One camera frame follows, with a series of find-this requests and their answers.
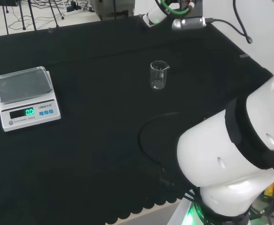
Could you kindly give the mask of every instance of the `green light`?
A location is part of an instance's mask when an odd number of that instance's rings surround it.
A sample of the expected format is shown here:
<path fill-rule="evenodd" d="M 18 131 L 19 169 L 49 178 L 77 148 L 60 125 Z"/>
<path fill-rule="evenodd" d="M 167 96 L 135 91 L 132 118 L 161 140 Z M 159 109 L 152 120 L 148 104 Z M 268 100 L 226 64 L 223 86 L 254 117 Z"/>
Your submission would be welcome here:
<path fill-rule="evenodd" d="M 193 224 L 193 218 L 192 218 L 192 209 L 186 214 L 182 225 L 192 225 Z"/>
<path fill-rule="evenodd" d="M 35 111 L 34 111 L 34 109 L 26 109 L 25 110 L 25 115 L 26 116 L 30 116 L 30 115 L 33 115 L 33 114 L 35 114 Z"/>

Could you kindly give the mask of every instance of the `digital scale display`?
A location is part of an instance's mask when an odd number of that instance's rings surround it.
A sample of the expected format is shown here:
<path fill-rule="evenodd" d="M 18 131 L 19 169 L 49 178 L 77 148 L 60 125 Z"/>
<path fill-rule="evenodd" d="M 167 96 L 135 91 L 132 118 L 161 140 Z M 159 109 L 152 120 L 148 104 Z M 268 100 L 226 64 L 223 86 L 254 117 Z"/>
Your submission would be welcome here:
<path fill-rule="evenodd" d="M 11 119 L 15 119 L 18 117 L 31 116 L 34 114 L 35 114 L 34 108 L 31 107 L 31 108 L 27 108 L 27 109 L 21 109 L 21 110 L 10 112 L 10 117 L 11 117 Z"/>

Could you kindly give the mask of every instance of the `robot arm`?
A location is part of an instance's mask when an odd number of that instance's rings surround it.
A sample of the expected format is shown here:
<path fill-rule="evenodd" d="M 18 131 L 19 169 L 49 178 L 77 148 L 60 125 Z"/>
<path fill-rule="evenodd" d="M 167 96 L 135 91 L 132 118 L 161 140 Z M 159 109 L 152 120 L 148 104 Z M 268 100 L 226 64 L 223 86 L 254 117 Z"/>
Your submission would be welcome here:
<path fill-rule="evenodd" d="M 180 0 L 162 0 L 164 2 L 165 6 L 170 6 L 172 3 L 178 3 L 180 2 Z M 164 6 L 162 6 L 161 4 L 158 3 L 158 0 L 156 0 L 157 4 L 145 15 L 143 15 L 142 19 L 145 22 L 145 24 L 148 27 L 153 27 L 157 24 L 159 24 L 160 22 L 162 22 L 163 20 L 165 20 L 167 18 L 167 16 L 171 16 L 170 13 L 165 11 L 165 8 L 163 8 Z M 187 7 L 187 2 L 186 0 L 182 1 L 183 5 L 182 7 Z M 188 11 L 192 11 L 192 9 L 194 8 L 195 4 L 193 1 L 190 1 L 188 3 Z"/>
<path fill-rule="evenodd" d="M 187 130 L 179 166 L 216 214 L 237 217 L 274 182 L 274 77 Z"/>

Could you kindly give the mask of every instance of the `black cloth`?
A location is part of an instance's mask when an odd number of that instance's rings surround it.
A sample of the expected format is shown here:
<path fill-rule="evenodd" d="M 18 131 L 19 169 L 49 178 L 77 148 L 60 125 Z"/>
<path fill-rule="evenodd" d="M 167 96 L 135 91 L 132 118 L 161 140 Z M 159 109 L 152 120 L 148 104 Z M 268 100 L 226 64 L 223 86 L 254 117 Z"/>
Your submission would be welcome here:
<path fill-rule="evenodd" d="M 0 123 L 0 225 L 112 224 L 182 197 L 166 190 L 140 153 L 142 124 L 188 112 L 142 134 L 146 151 L 163 159 L 182 191 L 188 186 L 173 164 L 180 133 L 271 74 L 240 58 L 213 26 L 179 33 L 170 26 L 143 30 L 132 17 L 0 37 L 0 75 L 46 67 L 61 112 L 58 121 L 11 132 Z M 159 91 L 149 83 L 154 60 L 170 65 Z"/>

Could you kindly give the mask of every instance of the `electronic scale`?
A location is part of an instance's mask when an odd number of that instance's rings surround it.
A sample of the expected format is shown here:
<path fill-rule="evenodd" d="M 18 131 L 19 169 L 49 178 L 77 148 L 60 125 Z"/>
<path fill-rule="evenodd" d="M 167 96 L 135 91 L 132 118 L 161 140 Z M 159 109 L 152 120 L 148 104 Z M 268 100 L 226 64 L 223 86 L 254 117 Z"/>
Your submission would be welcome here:
<path fill-rule="evenodd" d="M 4 131 L 60 118 L 52 80 L 44 67 L 0 75 L 0 119 Z"/>

